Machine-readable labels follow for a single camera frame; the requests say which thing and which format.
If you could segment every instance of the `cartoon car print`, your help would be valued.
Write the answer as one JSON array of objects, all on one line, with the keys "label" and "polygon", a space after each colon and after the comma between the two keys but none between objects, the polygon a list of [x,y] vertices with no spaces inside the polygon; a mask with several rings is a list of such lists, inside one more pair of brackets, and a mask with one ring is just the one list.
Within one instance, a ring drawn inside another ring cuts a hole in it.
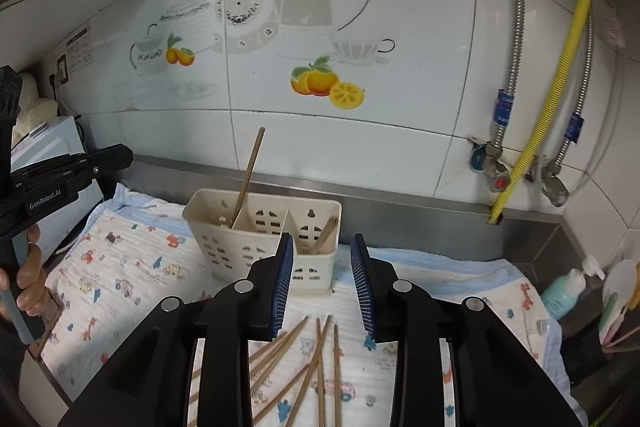
[{"label": "cartoon car print", "polygon": [[164,268],[162,268],[162,272],[165,275],[174,275],[178,281],[184,279],[184,273],[182,273],[182,268],[177,264],[168,264]]},{"label": "cartoon car print", "polygon": [[116,279],[116,290],[124,293],[125,297],[130,297],[133,293],[133,285],[126,279]]},{"label": "cartoon car print", "polygon": [[[311,383],[311,387],[318,392],[318,383],[316,381]],[[326,378],[324,381],[324,392],[329,396],[333,396],[335,391],[335,384],[333,379]],[[342,382],[340,385],[340,401],[349,402],[356,398],[356,390],[349,382]]]},{"label": "cartoon car print", "polygon": [[78,281],[79,285],[80,285],[80,291],[82,293],[89,293],[91,290],[94,289],[94,285],[91,284],[87,279],[85,279],[84,277],[82,277],[82,279],[80,279]]}]

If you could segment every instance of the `blue tag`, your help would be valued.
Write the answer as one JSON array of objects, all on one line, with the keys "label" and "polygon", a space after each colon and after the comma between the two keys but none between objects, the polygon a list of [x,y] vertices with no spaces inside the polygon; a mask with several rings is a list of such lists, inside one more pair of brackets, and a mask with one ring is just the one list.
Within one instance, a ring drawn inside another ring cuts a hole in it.
[{"label": "blue tag", "polygon": [[578,138],[580,137],[580,131],[582,130],[583,123],[584,118],[582,118],[578,114],[573,113],[571,115],[571,120],[569,120],[569,125],[566,126],[566,133],[564,133],[564,137],[567,140],[578,143]]},{"label": "blue tag", "polygon": [[498,125],[507,125],[513,107],[513,95],[506,94],[503,89],[498,91],[498,98],[495,99],[494,121]]}]

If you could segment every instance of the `wooden chopstick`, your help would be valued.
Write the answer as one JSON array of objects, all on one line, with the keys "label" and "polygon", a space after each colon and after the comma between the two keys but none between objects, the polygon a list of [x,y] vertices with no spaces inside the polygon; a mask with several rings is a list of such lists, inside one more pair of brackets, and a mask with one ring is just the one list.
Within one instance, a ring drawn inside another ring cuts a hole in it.
[{"label": "wooden chopstick", "polygon": [[252,363],[254,360],[259,359],[261,356],[263,356],[264,352],[271,349],[271,347],[276,347],[286,336],[287,336],[287,331],[281,331],[280,334],[275,339],[273,339],[270,343],[265,344],[260,349],[258,349],[258,351],[252,354],[249,357],[249,363]]},{"label": "wooden chopstick", "polygon": [[280,391],[276,396],[274,396],[273,399],[267,405],[265,405],[264,408],[257,415],[254,416],[254,425],[256,425],[261,419],[265,417],[265,415],[271,409],[273,409],[273,407],[280,401],[280,399],[283,396],[287,394],[287,391],[292,388],[292,386],[300,379],[300,377],[304,374],[305,371],[308,370],[308,368],[309,368],[309,365],[306,364],[305,367],[300,369],[298,374],[295,377],[293,377],[290,380],[290,382],[282,388],[282,391]]},{"label": "wooden chopstick", "polygon": [[322,229],[322,232],[320,232],[320,235],[316,239],[315,243],[311,245],[311,248],[309,248],[308,253],[310,255],[317,254],[320,248],[322,248],[322,245],[326,243],[326,240],[329,239],[329,236],[337,226],[338,226],[338,218],[336,216],[332,216],[329,219],[327,219],[326,223],[324,224],[324,228]]},{"label": "wooden chopstick", "polygon": [[[316,345],[320,346],[320,319],[316,319]],[[324,408],[324,369],[322,368],[322,352],[318,359],[318,427],[326,427],[326,410]]]},{"label": "wooden chopstick", "polygon": [[[303,319],[302,322],[300,322],[301,325],[304,325],[304,323],[306,323],[306,319]],[[267,369],[265,369],[262,372],[262,374],[258,377],[258,379],[251,386],[251,396],[253,396],[254,393],[256,391],[258,391],[258,388],[262,385],[262,383],[265,380],[267,380],[267,377],[271,374],[271,372],[278,365],[278,362],[280,362],[280,360],[282,360],[282,357],[284,357],[285,353],[289,350],[289,347],[291,347],[291,344],[293,344],[293,342],[296,340],[297,337],[298,337],[298,334],[291,335],[291,336],[289,336],[289,338],[286,341],[284,341],[283,343],[280,344],[280,347],[278,348],[278,352],[271,359],[271,362],[267,366]]]},{"label": "wooden chopstick", "polygon": [[331,323],[331,315],[326,318],[326,322],[324,323],[324,328],[322,328],[322,334],[320,335],[320,342],[316,345],[316,349],[314,350],[314,355],[311,358],[311,362],[309,362],[309,368],[306,371],[305,380],[302,381],[302,386],[300,386],[300,391],[298,392],[298,396],[296,397],[296,402],[293,404],[293,408],[291,409],[291,413],[289,414],[289,418],[287,419],[287,423],[285,427],[291,427],[293,422],[296,420],[296,415],[298,414],[298,410],[300,409],[300,405],[302,405],[302,399],[305,397],[306,389],[309,387],[309,382],[311,381],[311,377],[316,370],[316,365],[318,365],[318,360],[320,358],[320,353],[322,353],[322,346],[324,346],[324,340],[326,338],[326,332],[329,329],[329,324]]},{"label": "wooden chopstick", "polygon": [[249,378],[253,378],[255,377],[255,375],[257,375],[258,373],[260,373],[261,369],[267,365],[271,359],[273,357],[275,357],[278,352],[283,349],[284,347],[286,349],[289,349],[289,345],[290,343],[292,343],[296,337],[298,336],[298,333],[300,333],[300,330],[302,328],[305,327],[306,322],[309,319],[309,315],[307,315],[304,319],[302,319],[295,328],[293,328],[291,331],[289,331],[289,333],[287,333],[284,336],[284,341],[282,343],[278,343],[278,345],[270,352],[267,353],[267,356],[264,357],[262,360],[260,360],[260,362],[258,362],[257,364],[254,365],[254,367],[252,367],[249,370]]},{"label": "wooden chopstick", "polygon": [[242,187],[240,188],[240,195],[238,196],[238,201],[236,201],[236,209],[234,210],[234,217],[231,219],[229,228],[233,227],[234,223],[236,222],[236,219],[238,219],[238,214],[240,214],[240,209],[242,208],[242,204],[244,203],[246,190],[247,190],[247,187],[249,186],[249,179],[251,179],[251,173],[254,171],[255,159],[258,157],[258,151],[260,150],[260,144],[262,143],[263,136],[264,136],[264,127],[260,127],[260,129],[258,129],[258,136],[255,137],[254,150],[251,151],[249,164],[246,166],[246,171],[244,172],[244,180],[242,181]]},{"label": "wooden chopstick", "polygon": [[338,339],[338,324],[334,324],[334,409],[335,427],[342,427],[342,402],[340,393],[342,382],[340,381],[340,340]]}]

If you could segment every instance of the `yellow hose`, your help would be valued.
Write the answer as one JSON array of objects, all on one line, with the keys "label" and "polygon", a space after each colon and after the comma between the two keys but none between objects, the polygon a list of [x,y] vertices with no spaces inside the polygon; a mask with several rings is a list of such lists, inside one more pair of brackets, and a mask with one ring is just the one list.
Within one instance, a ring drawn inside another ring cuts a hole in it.
[{"label": "yellow hose", "polygon": [[564,83],[569,75],[571,64],[574,61],[575,53],[580,43],[580,35],[584,28],[584,23],[587,20],[587,13],[589,12],[589,6],[591,0],[577,0],[575,3],[574,15],[571,18],[571,24],[569,26],[569,32],[564,40],[564,46],[562,47],[562,53],[560,54],[560,60],[558,61],[558,67],[556,68],[556,74],[554,75],[554,81],[551,84],[549,93],[546,96],[545,105],[542,108],[542,112],[538,117],[536,127],[529,138],[527,146],[520,154],[516,165],[511,171],[511,182],[505,188],[504,192],[501,192],[498,199],[495,200],[494,206],[491,208],[491,216],[489,217],[489,223],[495,225],[498,222],[498,218],[504,209],[505,204],[511,197],[513,189],[526,172],[527,168],[536,154],[536,151],[540,147],[542,140],[545,138],[546,132],[549,129],[551,121],[553,120],[554,113],[560,98],[562,96],[562,90],[564,89]]}]

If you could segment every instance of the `green leaf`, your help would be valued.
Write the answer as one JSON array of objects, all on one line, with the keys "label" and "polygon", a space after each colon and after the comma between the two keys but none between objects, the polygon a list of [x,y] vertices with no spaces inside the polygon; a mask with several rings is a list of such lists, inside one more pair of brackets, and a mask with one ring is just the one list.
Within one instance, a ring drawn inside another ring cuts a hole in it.
[{"label": "green leaf", "polygon": [[316,58],[316,61],[314,62],[315,66],[322,66],[324,64],[326,64],[327,62],[329,62],[329,59],[331,57],[329,55],[321,55],[320,57]]},{"label": "green leaf", "polygon": [[314,69],[320,71],[320,73],[331,73],[333,71],[329,66],[323,66],[322,64],[314,65]]},{"label": "green leaf", "polygon": [[311,71],[311,69],[307,68],[306,66],[300,66],[298,68],[293,68],[293,71],[291,71],[291,78],[295,78],[297,80],[300,77],[300,75],[302,73],[305,73],[306,71]]}]

